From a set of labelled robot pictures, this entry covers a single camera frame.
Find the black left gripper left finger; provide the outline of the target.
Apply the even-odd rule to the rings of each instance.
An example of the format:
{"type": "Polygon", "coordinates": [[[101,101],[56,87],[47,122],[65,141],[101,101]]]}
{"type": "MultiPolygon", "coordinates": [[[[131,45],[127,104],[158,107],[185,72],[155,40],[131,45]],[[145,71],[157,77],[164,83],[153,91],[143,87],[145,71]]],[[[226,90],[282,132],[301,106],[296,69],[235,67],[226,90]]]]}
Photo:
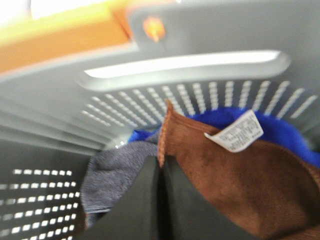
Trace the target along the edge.
{"type": "Polygon", "coordinates": [[[164,240],[165,186],[159,161],[148,156],[134,183],[112,210],[78,240],[164,240]]]}

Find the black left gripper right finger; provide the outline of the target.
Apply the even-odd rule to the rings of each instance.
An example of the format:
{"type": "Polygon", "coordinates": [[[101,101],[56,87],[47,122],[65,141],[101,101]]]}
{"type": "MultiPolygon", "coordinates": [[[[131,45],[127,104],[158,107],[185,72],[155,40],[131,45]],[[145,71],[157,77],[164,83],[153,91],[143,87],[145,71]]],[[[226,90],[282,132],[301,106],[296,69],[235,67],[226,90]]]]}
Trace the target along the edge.
{"type": "Polygon", "coordinates": [[[164,182],[174,240],[251,240],[253,235],[214,208],[174,156],[166,156],[164,182]]]}

